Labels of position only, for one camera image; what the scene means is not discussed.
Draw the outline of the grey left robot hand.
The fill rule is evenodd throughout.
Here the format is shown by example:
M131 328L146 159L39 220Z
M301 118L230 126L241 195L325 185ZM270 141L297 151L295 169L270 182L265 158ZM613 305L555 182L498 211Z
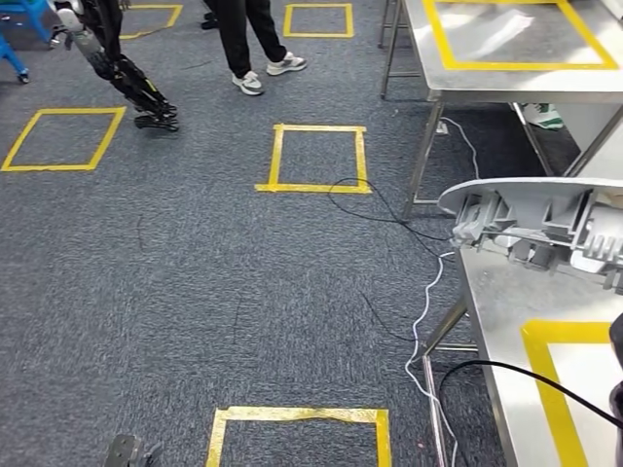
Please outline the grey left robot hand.
M109 446L103 467L150 467L162 454L161 442L149 446L143 438L118 434Z

